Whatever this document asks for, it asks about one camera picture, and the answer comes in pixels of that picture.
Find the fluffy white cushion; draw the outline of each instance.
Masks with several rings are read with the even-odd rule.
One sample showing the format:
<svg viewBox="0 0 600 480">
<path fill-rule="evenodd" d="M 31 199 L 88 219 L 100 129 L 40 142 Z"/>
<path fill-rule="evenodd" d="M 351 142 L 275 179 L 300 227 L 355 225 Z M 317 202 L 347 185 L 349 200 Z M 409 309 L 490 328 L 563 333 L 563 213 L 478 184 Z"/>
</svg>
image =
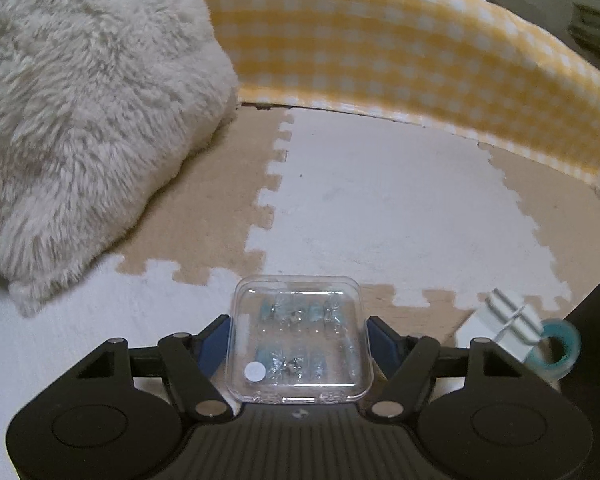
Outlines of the fluffy white cushion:
<svg viewBox="0 0 600 480">
<path fill-rule="evenodd" d="M 0 273 L 51 297 L 235 113 L 203 0 L 0 0 Z"/>
</svg>

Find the yellow checkered wall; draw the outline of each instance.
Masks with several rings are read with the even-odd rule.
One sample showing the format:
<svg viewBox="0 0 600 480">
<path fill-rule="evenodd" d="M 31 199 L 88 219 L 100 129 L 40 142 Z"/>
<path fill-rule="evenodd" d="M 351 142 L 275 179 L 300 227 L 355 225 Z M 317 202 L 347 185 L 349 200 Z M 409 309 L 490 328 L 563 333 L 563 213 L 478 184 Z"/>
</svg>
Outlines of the yellow checkered wall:
<svg viewBox="0 0 600 480">
<path fill-rule="evenodd" d="M 442 127 L 591 181 L 600 72 L 484 0 L 206 0 L 245 102 Z"/>
</svg>

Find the plastic box lid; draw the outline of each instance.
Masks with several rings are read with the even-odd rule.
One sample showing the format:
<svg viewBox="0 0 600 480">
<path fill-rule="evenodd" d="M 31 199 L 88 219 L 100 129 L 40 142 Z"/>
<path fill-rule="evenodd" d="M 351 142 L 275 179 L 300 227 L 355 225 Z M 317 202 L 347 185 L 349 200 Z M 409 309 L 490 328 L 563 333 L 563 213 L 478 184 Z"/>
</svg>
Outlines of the plastic box lid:
<svg viewBox="0 0 600 480">
<path fill-rule="evenodd" d="M 341 276 L 257 276 L 235 289 L 226 384 L 243 402 L 357 400 L 373 371 L 360 286 Z"/>
</svg>

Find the floor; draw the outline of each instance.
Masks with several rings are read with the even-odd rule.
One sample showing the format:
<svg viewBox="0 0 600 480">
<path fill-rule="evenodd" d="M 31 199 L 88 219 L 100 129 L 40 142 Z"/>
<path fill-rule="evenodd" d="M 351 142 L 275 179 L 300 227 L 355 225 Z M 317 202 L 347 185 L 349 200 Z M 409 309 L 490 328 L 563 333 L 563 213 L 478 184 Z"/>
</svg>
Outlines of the floor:
<svg viewBox="0 0 600 480">
<path fill-rule="evenodd" d="M 10 418 L 113 336 L 198 332 L 248 274 L 344 274 L 368 314 L 447 341 L 492 288 L 564 316 L 600 282 L 585 184 L 432 128 L 243 108 L 87 279 L 39 312 L 0 279 L 0 480 Z"/>
</svg>

